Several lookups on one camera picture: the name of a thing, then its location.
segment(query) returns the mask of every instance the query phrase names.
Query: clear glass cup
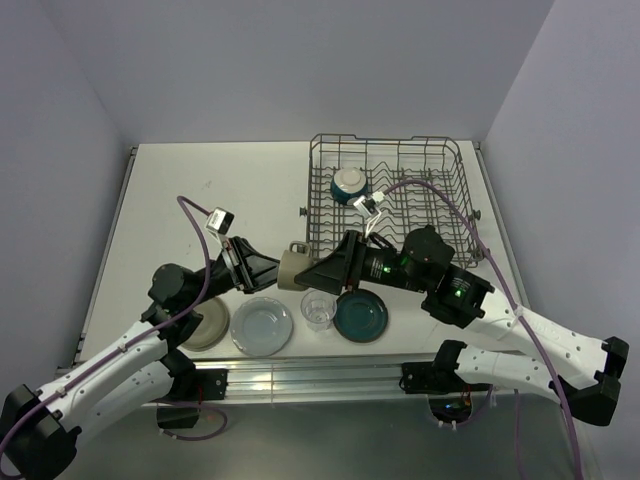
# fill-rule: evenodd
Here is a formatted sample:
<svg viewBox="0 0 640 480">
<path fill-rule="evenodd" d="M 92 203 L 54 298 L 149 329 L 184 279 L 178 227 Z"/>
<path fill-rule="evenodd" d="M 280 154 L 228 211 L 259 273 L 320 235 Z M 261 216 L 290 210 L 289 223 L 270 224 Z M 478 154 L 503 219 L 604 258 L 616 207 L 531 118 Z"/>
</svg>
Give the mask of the clear glass cup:
<svg viewBox="0 0 640 480">
<path fill-rule="evenodd" d="M 300 310 L 307 319 L 307 326 L 314 332 L 331 328 L 331 320 L 337 308 L 336 297 L 319 290 L 310 291 L 300 302 Z"/>
</svg>

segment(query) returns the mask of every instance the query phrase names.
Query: gray floor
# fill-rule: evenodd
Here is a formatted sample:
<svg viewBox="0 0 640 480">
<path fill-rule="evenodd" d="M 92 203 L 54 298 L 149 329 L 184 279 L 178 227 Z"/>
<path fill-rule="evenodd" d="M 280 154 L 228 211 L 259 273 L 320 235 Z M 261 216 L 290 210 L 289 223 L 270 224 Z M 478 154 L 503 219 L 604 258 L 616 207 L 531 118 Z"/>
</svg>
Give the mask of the gray floor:
<svg viewBox="0 0 640 480">
<path fill-rule="evenodd" d="M 528 477 L 572 478 L 556 405 L 524 397 Z M 157 435 L 138 411 L 78 454 L 64 480 L 516 479 L 513 398 L 457 433 L 429 422 L 425 401 L 227 407 L 229 430 L 200 443 Z M 206 422 L 193 433 L 206 431 Z"/>
</svg>

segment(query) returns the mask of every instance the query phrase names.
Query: dish rack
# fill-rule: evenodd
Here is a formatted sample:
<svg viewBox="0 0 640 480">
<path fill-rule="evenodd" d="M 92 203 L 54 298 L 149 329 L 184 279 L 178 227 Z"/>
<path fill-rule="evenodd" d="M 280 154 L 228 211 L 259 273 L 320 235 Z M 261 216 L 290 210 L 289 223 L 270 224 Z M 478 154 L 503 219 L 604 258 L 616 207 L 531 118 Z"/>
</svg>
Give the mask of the dish rack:
<svg viewBox="0 0 640 480">
<path fill-rule="evenodd" d="M 362 216 L 331 196 L 333 175 L 341 168 L 359 168 L 374 192 L 406 178 L 427 180 L 447 195 L 475 228 L 480 211 L 473 210 L 458 144 L 447 137 L 410 139 L 358 138 L 354 135 L 318 134 L 309 145 L 307 242 L 312 255 L 325 257 L 339 244 L 346 230 L 364 232 Z M 456 253 L 463 268 L 478 265 L 482 251 L 464 225 L 440 197 L 419 185 L 400 188 L 381 205 L 385 215 L 375 231 L 400 250 L 407 234 L 433 225 Z"/>
</svg>

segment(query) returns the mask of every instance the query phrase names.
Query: cup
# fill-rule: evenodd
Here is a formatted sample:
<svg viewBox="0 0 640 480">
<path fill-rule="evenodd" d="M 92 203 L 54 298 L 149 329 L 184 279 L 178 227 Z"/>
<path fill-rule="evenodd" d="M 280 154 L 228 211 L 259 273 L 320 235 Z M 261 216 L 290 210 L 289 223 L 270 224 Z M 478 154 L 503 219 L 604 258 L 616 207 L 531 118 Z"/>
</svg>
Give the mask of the cup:
<svg viewBox="0 0 640 480">
<path fill-rule="evenodd" d="M 319 290 L 307 293 L 300 302 L 300 310 L 307 319 L 307 326 L 314 332 L 331 328 L 331 320 L 337 308 L 336 297 Z"/>
<path fill-rule="evenodd" d="M 309 287 L 298 285 L 295 277 L 313 266 L 311 246 L 305 242 L 291 242 L 289 249 L 282 252 L 278 267 L 277 285 L 280 290 L 303 292 Z"/>
</svg>

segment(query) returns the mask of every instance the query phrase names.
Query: clear plate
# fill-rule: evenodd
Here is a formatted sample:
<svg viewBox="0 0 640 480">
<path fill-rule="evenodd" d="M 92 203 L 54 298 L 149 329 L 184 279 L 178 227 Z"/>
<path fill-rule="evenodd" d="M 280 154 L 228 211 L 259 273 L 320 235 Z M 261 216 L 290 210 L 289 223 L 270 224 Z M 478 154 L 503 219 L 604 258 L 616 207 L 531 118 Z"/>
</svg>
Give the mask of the clear plate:
<svg viewBox="0 0 640 480">
<path fill-rule="evenodd" d="M 282 303 L 259 297 L 243 303 L 233 314 L 231 338 L 238 349 L 252 357 L 268 357 L 291 338 L 293 318 Z"/>
</svg>

